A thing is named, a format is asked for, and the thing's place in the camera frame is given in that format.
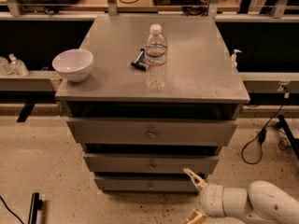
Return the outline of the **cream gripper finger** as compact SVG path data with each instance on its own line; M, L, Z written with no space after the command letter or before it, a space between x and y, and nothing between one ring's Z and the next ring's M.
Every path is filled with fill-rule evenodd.
M196 208L187 216L184 224L203 224L206 221L206 214Z
M191 169L184 168L183 172L191 179L192 183L194 184L197 190L201 190L207 186L207 182Z

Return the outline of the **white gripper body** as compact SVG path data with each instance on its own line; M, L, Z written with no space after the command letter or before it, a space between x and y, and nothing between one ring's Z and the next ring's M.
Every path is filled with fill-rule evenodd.
M210 217L224 217L223 190L221 185L207 184L200 191L200 204Z

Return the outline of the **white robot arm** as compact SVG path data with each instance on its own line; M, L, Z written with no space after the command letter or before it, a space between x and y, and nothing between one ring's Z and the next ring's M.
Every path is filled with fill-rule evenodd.
M299 202L272 183L256 180L246 189L207 183L189 168L183 172L199 191L209 217L234 217L245 224L299 224Z

